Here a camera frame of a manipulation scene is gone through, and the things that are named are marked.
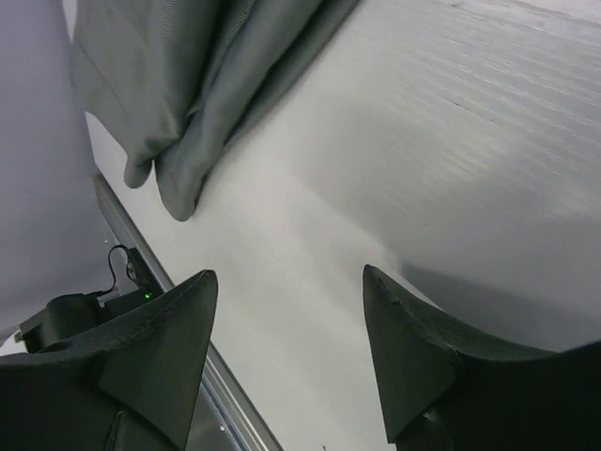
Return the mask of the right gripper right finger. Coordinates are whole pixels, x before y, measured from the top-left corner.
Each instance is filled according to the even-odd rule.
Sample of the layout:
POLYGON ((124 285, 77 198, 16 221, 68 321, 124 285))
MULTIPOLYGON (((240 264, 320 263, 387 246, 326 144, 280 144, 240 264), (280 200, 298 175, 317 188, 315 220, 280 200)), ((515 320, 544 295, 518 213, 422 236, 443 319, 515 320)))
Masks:
POLYGON ((480 331, 362 272, 385 433, 399 450, 596 450, 600 346, 562 352, 480 331))

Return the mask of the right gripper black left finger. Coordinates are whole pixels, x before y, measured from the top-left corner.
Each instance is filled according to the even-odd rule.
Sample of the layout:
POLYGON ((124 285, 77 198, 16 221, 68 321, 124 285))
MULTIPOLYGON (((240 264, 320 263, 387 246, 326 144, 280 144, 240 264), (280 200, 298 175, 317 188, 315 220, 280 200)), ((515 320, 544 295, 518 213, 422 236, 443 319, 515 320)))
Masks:
POLYGON ((2 449, 185 449, 217 297, 204 270, 48 350, 2 357, 2 449))

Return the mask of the grey skirt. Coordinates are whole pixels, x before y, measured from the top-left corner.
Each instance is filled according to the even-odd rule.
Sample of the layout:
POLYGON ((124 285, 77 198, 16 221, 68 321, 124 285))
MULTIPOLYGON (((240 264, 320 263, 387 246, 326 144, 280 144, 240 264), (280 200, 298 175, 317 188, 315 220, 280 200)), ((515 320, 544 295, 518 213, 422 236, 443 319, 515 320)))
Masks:
POLYGON ((352 1, 80 1, 75 92, 126 153, 130 188, 156 178, 187 221, 228 148, 296 83, 352 1))

